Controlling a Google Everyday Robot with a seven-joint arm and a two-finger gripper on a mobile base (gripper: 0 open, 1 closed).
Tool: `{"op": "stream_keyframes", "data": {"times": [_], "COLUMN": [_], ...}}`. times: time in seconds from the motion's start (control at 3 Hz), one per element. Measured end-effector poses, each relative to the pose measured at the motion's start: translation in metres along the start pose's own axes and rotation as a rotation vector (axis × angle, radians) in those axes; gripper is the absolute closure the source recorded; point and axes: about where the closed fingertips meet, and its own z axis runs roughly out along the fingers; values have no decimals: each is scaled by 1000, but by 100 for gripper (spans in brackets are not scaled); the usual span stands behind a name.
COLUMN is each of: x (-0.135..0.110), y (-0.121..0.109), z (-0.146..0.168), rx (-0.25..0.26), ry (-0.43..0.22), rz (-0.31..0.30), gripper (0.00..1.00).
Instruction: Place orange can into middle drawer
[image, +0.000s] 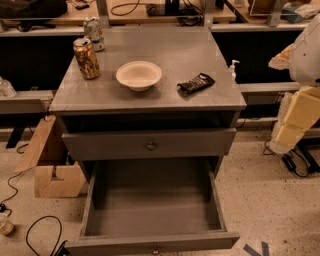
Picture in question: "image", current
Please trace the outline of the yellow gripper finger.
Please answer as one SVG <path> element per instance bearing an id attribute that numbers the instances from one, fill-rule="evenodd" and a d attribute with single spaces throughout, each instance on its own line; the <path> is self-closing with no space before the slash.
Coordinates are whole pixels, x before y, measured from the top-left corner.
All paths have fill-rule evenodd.
<path id="1" fill-rule="evenodd" d="M 285 70 L 290 67 L 290 60 L 293 51 L 293 45 L 287 46 L 276 56 L 272 57 L 268 66 L 276 70 Z"/>
<path id="2" fill-rule="evenodd" d="M 319 87 L 303 86 L 294 94 L 286 93 L 272 131 L 270 149 L 276 154 L 288 153 L 319 119 Z"/>

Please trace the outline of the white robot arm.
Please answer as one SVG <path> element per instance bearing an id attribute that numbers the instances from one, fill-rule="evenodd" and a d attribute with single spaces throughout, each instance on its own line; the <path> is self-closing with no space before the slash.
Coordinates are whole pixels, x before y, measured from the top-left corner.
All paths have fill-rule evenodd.
<path id="1" fill-rule="evenodd" d="M 292 150 L 320 119 L 320 31 L 309 26 L 269 61 L 273 69 L 288 69 L 292 80 L 301 84 L 294 94 L 286 93 L 281 101 L 273 128 L 270 148 L 277 154 Z"/>

